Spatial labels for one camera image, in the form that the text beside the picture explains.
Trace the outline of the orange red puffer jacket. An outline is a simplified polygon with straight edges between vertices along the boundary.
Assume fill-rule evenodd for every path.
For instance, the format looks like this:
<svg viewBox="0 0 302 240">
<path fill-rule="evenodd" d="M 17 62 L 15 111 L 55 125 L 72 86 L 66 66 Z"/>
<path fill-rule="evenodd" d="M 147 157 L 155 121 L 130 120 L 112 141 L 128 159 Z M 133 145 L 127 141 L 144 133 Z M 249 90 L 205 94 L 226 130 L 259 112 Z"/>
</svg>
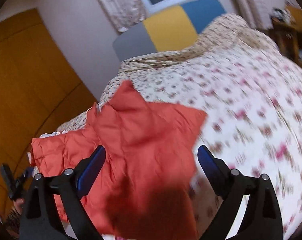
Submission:
<svg viewBox="0 0 302 240">
<path fill-rule="evenodd" d="M 30 163 L 46 177 L 56 176 L 101 145 L 105 163 L 81 201 L 99 233 L 196 239 L 192 149 L 206 117 L 183 105 L 147 102 L 124 81 L 100 111 L 88 111 L 84 128 L 34 139 Z"/>
</svg>

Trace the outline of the brown wooden wardrobe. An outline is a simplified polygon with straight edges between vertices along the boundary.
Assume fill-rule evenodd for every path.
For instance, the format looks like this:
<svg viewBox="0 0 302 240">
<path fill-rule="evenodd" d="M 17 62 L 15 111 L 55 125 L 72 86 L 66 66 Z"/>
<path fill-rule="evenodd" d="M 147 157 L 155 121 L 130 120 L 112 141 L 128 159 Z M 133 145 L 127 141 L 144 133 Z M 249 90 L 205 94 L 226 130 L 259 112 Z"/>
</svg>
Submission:
<svg viewBox="0 0 302 240">
<path fill-rule="evenodd" d="M 0 22 L 0 167 L 28 167 L 31 140 L 86 111 L 94 96 L 72 69 L 36 9 Z M 11 209 L 0 174 L 0 216 Z"/>
</svg>

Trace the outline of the floral white bed quilt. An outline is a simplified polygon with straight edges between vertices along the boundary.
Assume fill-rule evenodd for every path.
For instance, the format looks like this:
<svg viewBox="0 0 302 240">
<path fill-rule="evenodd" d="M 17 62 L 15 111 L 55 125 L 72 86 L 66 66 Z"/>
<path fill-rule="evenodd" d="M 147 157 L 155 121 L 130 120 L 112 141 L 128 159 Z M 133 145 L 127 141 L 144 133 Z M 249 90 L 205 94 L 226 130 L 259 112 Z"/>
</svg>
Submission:
<svg viewBox="0 0 302 240">
<path fill-rule="evenodd" d="M 302 68 L 283 57 L 271 38 L 240 16 L 224 14 L 188 48 L 123 61 L 92 107 L 100 111 L 124 81 L 147 102 L 183 105 L 207 115 L 192 149 L 196 171 L 189 195 L 196 239 L 223 203 L 198 161 L 202 145 L 229 169 L 270 177 L 283 239 L 302 229 Z M 84 128 L 88 111 L 46 137 Z M 242 198 L 241 217 L 236 216 L 228 239 L 238 232 L 248 200 Z"/>
</svg>

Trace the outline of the wooden bedside desk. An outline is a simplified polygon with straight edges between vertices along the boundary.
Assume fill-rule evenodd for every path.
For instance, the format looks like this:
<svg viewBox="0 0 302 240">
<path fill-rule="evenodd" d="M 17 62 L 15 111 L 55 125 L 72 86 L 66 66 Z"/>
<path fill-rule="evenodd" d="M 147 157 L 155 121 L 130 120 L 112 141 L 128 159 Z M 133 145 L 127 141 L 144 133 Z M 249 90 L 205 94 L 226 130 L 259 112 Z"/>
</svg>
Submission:
<svg viewBox="0 0 302 240">
<path fill-rule="evenodd" d="M 274 8 L 270 20 L 269 36 L 276 42 L 280 53 L 302 68 L 302 9 L 290 4 L 284 9 Z"/>
</svg>

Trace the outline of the grey yellow blue headboard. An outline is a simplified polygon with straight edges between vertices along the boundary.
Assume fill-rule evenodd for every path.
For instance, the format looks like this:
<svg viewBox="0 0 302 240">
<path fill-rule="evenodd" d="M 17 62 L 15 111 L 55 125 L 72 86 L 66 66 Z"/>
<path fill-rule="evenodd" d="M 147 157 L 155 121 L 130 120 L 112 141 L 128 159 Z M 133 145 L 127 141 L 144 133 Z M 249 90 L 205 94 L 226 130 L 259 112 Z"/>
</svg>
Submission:
<svg viewBox="0 0 302 240">
<path fill-rule="evenodd" d="M 112 46 L 119 59 L 182 50 L 226 11 L 218 0 L 197 0 L 169 7 L 122 33 Z"/>
</svg>

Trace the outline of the floral left curtain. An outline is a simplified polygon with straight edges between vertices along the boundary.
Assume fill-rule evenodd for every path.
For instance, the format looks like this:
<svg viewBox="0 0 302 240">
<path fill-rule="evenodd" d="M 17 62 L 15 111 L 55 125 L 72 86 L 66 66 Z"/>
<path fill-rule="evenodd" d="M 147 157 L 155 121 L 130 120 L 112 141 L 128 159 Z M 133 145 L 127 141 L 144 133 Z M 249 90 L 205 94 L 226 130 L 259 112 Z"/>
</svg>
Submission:
<svg viewBox="0 0 302 240">
<path fill-rule="evenodd" d="M 98 0 L 118 33 L 124 33 L 147 18 L 142 0 Z"/>
</svg>

